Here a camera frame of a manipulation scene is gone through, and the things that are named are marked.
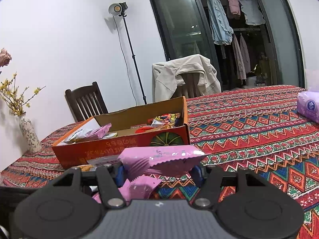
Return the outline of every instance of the light stand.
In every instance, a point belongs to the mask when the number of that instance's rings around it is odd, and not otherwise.
[[[133,48],[132,48],[132,43],[131,43],[131,39],[130,39],[130,35],[129,35],[129,31],[127,29],[127,25],[126,25],[126,21],[125,21],[125,11],[127,10],[127,5],[125,2],[123,3],[113,3],[109,6],[108,8],[108,12],[112,15],[112,16],[122,16],[123,17],[123,20],[124,20],[124,25],[125,25],[125,29],[126,29],[126,34],[127,34],[127,38],[129,39],[129,43],[130,43],[130,48],[131,48],[131,52],[132,52],[132,58],[133,58],[133,61],[134,61],[134,65],[135,65],[135,69],[136,69],[136,73],[138,75],[138,81],[140,83],[140,86],[141,86],[141,91],[142,91],[142,94],[143,94],[143,100],[145,102],[145,104],[147,104],[146,102],[146,96],[144,94],[144,90],[143,90],[143,86],[142,86],[142,82],[141,82],[141,78],[139,76],[139,73],[138,73],[138,66],[136,64],[136,60],[135,60],[135,55],[134,55],[134,52],[133,52]]]
[[[144,103],[147,104],[147,102],[146,102],[146,96],[145,96],[145,94],[144,94],[144,90],[143,90],[143,86],[142,86],[142,82],[141,82],[141,78],[140,78],[139,73],[138,73],[138,66],[137,66],[137,64],[136,64],[135,55],[134,55],[134,52],[133,52],[133,48],[132,48],[132,43],[131,43],[129,31],[128,31],[128,29],[127,29],[127,25],[126,25],[126,21],[125,21],[126,15],[125,15],[124,11],[122,11],[122,13],[120,14],[120,16],[122,16],[122,17],[123,17],[123,20],[124,20],[124,25],[125,25],[125,29],[126,29],[126,34],[127,34],[127,38],[129,39],[130,48],[131,48],[131,52],[132,52],[132,58],[133,58],[133,61],[134,61],[136,73],[137,73],[137,75],[138,75],[138,81],[139,81],[139,83],[140,83],[141,91],[142,91],[142,94],[143,94],[143,100],[144,100]]]

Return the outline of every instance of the beige jacket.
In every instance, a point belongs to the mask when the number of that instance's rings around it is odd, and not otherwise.
[[[216,69],[208,58],[196,54],[168,62],[152,65],[155,78],[155,101],[168,100],[176,91],[177,86],[184,85],[183,73],[199,73],[198,90],[201,95],[221,92],[221,84],[216,75]]]

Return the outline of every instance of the orange cardboard box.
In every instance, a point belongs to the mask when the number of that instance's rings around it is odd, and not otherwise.
[[[181,113],[180,126],[165,130],[149,131],[135,134],[138,128],[132,126],[148,123],[148,120],[166,113]],[[189,145],[187,105],[185,97],[167,101],[132,107],[109,114],[97,115],[85,120],[69,131],[52,145],[52,149],[63,168],[87,164],[87,160],[102,156],[120,154],[127,147]],[[74,144],[63,141],[81,127],[97,128],[108,123],[112,124],[110,133],[117,136]]]

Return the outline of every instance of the pink snack packet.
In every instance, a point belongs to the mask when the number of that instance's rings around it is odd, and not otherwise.
[[[181,177],[206,155],[192,145],[125,148],[118,159],[133,181],[144,173]]]
[[[126,202],[130,202],[131,199],[148,199],[152,191],[161,181],[162,180],[160,179],[149,176],[139,176],[132,182],[127,179],[124,185],[119,188],[119,191]],[[98,203],[101,203],[98,193],[93,196],[93,199]]]
[[[85,141],[92,141],[92,140],[97,140],[97,139],[102,139],[106,133],[110,130],[112,124],[106,124],[102,127],[99,127],[93,131],[91,131],[87,137],[82,139],[80,142],[85,142]]]

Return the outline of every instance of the white floral vase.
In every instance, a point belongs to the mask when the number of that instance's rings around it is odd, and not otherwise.
[[[20,115],[19,127],[23,137],[26,139],[29,145],[29,151],[31,153],[39,152],[42,148],[40,141],[34,131],[31,120],[26,118],[26,114]]]

